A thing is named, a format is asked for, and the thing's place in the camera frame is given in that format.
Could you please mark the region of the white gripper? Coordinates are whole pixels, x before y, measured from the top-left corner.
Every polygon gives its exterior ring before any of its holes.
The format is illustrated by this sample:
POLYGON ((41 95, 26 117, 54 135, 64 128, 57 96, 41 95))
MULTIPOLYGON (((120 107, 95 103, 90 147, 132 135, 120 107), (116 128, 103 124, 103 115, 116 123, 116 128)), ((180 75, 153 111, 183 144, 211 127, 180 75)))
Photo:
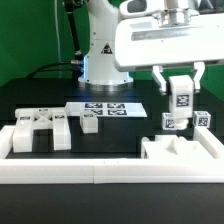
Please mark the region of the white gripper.
POLYGON ((114 55, 119 71, 143 71, 154 66, 152 77, 162 95, 167 94, 167 82, 161 66, 194 63, 194 90, 199 92, 205 63, 224 63, 224 13, 199 15, 187 26, 174 27, 159 27, 152 17, 123 20, 116 29, 114 55))

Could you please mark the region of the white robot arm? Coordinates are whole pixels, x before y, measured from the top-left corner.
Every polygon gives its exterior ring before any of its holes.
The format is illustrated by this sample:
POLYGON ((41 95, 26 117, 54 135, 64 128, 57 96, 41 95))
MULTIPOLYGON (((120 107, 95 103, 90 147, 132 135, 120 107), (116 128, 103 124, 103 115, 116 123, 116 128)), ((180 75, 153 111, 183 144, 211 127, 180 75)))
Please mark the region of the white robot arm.
POLYGON ((160 91, 171 85, 162 71, 191 66, 193 90, 208 64, 224 64, 224 3, 209 0, 63 0, 72 32, 79 82, 112 88, 150 70, 160 91))

